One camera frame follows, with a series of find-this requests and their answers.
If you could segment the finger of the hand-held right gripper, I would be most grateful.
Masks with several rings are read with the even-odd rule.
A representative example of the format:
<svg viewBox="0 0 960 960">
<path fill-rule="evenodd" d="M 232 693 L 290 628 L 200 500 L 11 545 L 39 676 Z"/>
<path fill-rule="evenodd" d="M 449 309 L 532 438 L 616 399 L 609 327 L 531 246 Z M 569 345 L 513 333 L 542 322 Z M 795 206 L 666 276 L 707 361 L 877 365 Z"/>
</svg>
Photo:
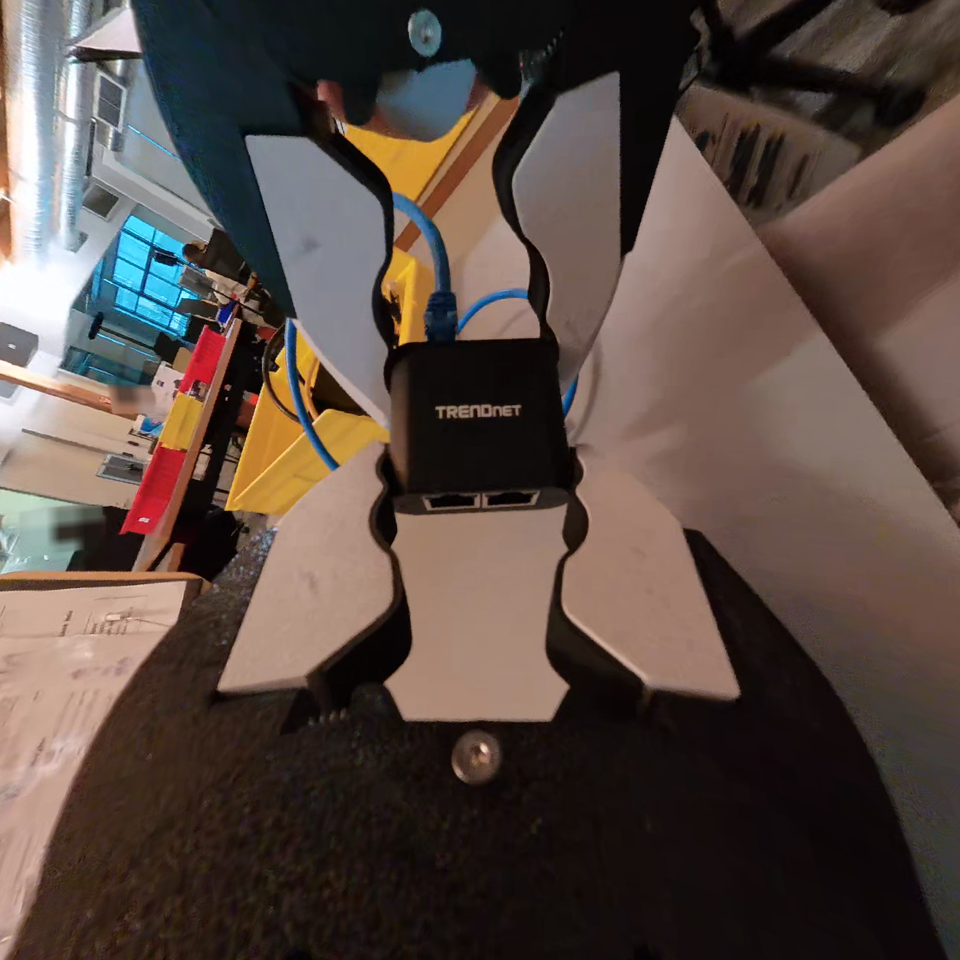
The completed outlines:
<svg viewBox="0 0 960 960">
<path fill-rule="evenodd" d="M 248 135 L 246 151 L 299 333 L 379 426 L 390 426 L 381 286 L 393 254 L 386 176 L 340 133 Z"/>
<path fill-rule="evenodd" d="M 529 295 L 560 370 L 582 368 L 618 289 L 621 79 L 610 71 L 521 100 L 493 161 L 504 219 L 530 263 Z"/>
</svg>

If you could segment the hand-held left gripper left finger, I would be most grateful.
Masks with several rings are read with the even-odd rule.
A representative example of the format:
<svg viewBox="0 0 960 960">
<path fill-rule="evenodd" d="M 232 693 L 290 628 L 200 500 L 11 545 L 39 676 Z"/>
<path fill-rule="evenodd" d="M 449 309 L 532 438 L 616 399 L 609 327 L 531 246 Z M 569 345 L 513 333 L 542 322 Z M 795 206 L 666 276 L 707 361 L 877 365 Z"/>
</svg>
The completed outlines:
<svg viewBox="0 0 960 960">
<path fill-rule="evenodd" d="M 282 518 L 218 692 L 253 694 L 325 681 L 330 695 L 384 683 L 411 651 L 409 610 L 392 540 L 393 509 L 373 441 Z"/>
</svg>

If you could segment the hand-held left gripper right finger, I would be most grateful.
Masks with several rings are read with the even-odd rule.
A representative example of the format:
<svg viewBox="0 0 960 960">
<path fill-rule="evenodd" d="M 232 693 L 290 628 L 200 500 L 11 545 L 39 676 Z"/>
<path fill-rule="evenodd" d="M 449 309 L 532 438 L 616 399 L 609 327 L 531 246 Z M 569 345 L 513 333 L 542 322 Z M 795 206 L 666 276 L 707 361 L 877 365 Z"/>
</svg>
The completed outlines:
<svg viewBox="0 0 960 960">
<path fill-rule="evenodd" d="M 570 446 L 552 518 L 546 657 L 565 699 L 729 705 L 740 683 L 683 525 L 634 475 Z"/>
</svg>

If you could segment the yellow plastic bin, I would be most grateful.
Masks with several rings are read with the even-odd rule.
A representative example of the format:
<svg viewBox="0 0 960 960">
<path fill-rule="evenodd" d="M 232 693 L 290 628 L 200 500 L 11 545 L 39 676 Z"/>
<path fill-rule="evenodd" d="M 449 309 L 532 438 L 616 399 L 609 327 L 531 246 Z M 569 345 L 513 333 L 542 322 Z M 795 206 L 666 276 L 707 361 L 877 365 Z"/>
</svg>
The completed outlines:
<svg viewBox="0 0 960 960">
<path fill-rule="evenodd" d="M 393 331 L 399 345 L 426 339 L 425 310 L 433 282 L 431 268 L 411 254 L 393 249 L 382 292 L 398 311 Z M 371 443 L 385 444 L 389 440 L 388 431 L 367 415 L 327 410 L 315 418 L 314 427 L 341 464 Z M 270 396 L 262 392 L 225 509 L 281 517 L 329 474 L 302 426 L 282 414 Z"/>
</svg>

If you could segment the black network adapter box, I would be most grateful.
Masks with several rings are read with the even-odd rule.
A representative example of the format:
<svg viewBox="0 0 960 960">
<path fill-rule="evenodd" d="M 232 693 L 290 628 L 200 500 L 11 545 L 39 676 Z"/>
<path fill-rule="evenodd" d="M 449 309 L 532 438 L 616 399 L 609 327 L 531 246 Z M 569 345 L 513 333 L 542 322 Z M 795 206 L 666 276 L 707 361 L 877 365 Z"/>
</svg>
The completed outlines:
<svg viewBox="0 0 960 960">
<path fill-rule="evenodd" d="M 408 343 L 392 352 L 386 373 L 396 513 L 568 504 L 574 465 L 553 342 Z"/>
</svg>

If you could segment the grey desk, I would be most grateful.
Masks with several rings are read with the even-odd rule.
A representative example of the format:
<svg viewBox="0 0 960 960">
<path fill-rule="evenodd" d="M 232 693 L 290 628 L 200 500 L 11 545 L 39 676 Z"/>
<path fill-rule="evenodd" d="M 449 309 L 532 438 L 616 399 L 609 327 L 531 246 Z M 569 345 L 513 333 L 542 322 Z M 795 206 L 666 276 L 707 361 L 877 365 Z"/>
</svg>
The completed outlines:
<svg viewBox="0 0 960 960">
<path fill-rule="evenodd" d="M 740 684 L 566 699 L 457 538 L 412 565 L 393 704 L 297 774 L 317 958 L 958 958 L 958 534 L 773 267 L 634 255 L 589 453 L 686 537 Z"/>
</svg>

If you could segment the red storage bin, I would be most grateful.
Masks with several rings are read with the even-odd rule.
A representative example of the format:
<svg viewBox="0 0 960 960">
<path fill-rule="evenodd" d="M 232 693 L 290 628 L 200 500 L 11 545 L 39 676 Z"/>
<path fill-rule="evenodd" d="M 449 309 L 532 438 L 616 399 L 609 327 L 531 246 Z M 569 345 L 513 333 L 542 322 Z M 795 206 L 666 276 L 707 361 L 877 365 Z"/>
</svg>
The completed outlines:
<svg viewBox="0 0 960 960">
<path fill-rule="evenodd" d="M 155 448 L 127 512 L 122 534 L 146 536 L 155 531 L 173 498 L 185 461 L 185 450 L 163 444 Z"/>
<path fill-rule="evenodd" d="M 208 327 L 200 331 L 198 342 L 177 388 L 181 394 L 191 394 L 196 384 L 204 388 L 212 385 L 226 344 L 227 337 L 223 333 Z"/>
</svg>

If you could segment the large paned window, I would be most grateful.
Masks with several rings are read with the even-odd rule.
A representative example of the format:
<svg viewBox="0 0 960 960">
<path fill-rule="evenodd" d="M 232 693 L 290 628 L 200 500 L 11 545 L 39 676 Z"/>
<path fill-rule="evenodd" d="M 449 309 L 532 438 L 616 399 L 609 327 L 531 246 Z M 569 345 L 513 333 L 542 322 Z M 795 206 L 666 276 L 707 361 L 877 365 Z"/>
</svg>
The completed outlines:
<svg viewBox="0 0 960 960">
<path fill-rule="evenodd" d="M 185 335 L 188 318 L 177 309 L 189 297 L 181 284 L 182 251 L 182 242 L 127 216 L 93 273 L 91 300 L 156 330 Z"/>
</svg>

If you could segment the long wooden table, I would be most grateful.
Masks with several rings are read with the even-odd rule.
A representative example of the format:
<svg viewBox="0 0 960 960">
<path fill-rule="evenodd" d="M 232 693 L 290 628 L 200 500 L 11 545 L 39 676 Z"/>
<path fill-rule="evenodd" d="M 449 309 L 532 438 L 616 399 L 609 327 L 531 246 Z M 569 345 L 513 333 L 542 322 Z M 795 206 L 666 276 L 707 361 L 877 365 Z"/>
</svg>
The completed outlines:
<svg viewBox="0 0 960 960">
<path fill-rule="evenodd" d="M 132 571 L 146 573 L 157 569 L 162 561 L 168 546 L 179 543 L 183 539 L 184 525 L 199 510 L 198 503 L 205 505 L 197 493 L 204 485 L 203 481 L 196 481 L 194 474 L 197 469 L 201 451 L 205 445 L 205 437 L 211 420 L 221 410 L 226 409 L 233 401 L 242 402 L 242 393 L 239 390 L 229 389 L 226 398 L 222 399 L 223 385 L 229 375 L 236 342 L 243 330 L 243 321 L 233 318 L 224 328 L 222 334 L 226 337 L 226 345 L 217 366 L 212 385 L 205 388 L 196 384 L 189 396 L 199 399 L 203 403 L 198 428 L 193 441 L 186 451 L 183 467 L 177 477 L 173 498 L 164 511 L 162 519 L 154 531 L 144 535 L 140 550 L 134 561 Z"/>
</svg>

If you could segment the small yellow storage bin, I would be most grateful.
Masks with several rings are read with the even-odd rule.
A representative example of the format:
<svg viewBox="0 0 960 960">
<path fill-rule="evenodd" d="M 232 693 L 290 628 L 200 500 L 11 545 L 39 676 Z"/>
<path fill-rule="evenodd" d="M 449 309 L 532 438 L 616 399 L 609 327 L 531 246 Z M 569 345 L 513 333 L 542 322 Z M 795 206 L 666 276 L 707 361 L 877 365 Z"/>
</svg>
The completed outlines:
<svg viewBox="0 0 960 960">
<path fill-rule="evenodd" d="M 178 392 L 163 421 L 158 443 L 169 450 L 186 452 L 193 442 L 203 408 L 204 403 L 197 397 Z"/>
</svg>

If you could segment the instruction sheet board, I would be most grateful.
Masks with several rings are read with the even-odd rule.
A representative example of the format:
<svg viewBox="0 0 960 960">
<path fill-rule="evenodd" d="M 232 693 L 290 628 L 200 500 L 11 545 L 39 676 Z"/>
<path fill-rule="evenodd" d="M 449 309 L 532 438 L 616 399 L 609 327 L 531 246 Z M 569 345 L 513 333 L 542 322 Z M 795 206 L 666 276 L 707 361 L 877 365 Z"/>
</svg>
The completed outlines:
<svg viewBox="0 0 960 960">
<path fill-rule="evenodd" d="M 138 667 L 207 587 L 189 573 L 2 575 L 2 955 L 93 738 Z"/>
</svg>

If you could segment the black office chair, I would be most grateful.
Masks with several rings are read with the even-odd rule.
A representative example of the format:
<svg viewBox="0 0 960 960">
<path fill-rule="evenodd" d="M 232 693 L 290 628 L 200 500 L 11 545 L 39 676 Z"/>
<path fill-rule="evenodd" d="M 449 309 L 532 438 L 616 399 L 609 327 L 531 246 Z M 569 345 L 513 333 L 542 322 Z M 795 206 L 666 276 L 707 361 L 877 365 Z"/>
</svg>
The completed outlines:
<svg viewBox="0 0 960 960">
<path fill-rule="evenodd" d="M 764 2 L 738 26 L 746 2 L 696 2 L 699 33 L 677 117 L 738 210 L 755 227 L 795 210 L 851 170 L 865 147 L 842 127 L 862 117 L 891 134 L 930 100 L 922 80 L 870 75 L 861 65 L 796 51 L 798 37 L 846 2 Z"/>
</svg>

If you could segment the silver ventilation duct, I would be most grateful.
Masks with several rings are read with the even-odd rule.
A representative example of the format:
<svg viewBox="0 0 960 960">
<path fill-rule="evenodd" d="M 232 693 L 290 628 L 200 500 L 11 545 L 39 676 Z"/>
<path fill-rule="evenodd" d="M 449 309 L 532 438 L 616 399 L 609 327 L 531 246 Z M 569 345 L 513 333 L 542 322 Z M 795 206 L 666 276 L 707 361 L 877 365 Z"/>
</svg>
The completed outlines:
<svg viewBox="0 0 960 960">
<path fill-rule="evenodd" d="M 78 249 L 87 184 L 93 67 L 70 50 L 97 2 L 2 2 L 8 206 L 12 256 L 42 262 Z"/>
</svg>

